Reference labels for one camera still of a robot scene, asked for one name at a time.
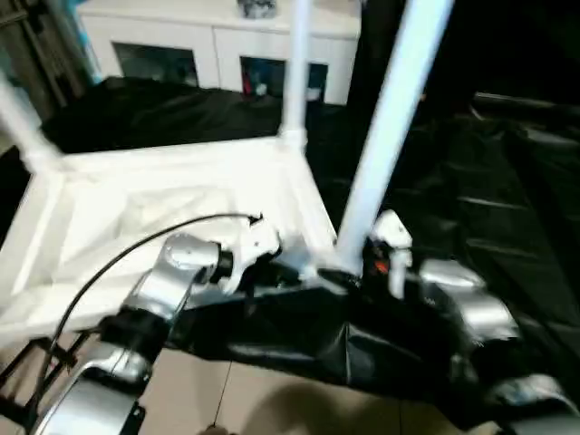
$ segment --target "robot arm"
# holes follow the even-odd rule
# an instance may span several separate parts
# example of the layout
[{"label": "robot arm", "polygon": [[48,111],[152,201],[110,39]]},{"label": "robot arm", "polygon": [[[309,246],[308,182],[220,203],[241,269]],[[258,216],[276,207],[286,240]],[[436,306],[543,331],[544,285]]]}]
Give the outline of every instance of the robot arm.
[{"label": "robot arm", "polygon": [[203,292],[231,294],[248,266],[279,247],[277,235],[264,221],[250,227],[232,250],[189,234],[169,237],[154,267],[120,312],[104,322],[100,340],[32,433],[138,433],[145,417],[139,397],[188,299]]}]

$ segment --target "tiled floor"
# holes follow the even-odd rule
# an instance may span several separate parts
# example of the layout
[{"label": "tiled floor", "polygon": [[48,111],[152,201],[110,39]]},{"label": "tiled floor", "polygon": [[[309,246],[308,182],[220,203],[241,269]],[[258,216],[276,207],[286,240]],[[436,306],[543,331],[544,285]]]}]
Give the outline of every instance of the tiled floor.
[{"label": "tiled floor", "polygon": [[[15,386],[14,380],[2,393],[18,390],[17,397],[27,397],[37,370],[35,359],[20,373],[20,384]],[[237,363],[206,362],[175,351],[164,351],[158,359],[141,404],[147,409],[140,431],[144,435],[194,435],[214,422],[240,435],[461,433],[429,405],[382,399]],[[20,433],[0,419],[0,434]],[[486,425],[470,434],[494,432]]]}]

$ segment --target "white tabletop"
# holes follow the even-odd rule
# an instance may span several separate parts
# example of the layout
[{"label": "white tabletop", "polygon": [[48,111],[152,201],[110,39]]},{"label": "white tabletop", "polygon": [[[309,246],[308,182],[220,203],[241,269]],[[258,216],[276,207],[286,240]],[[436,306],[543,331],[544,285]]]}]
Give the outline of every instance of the white tabletop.
[{"label": "white tabletop", "polygon": [[[357,38],[359,0],[314,0],[311,34]],[[293,1],[277,0],[277,16],[252,20],[241,16],[237,0],[88,0],[78,7],[82,16],[113,16],[184,24],[286,33],[293,21]]]}]

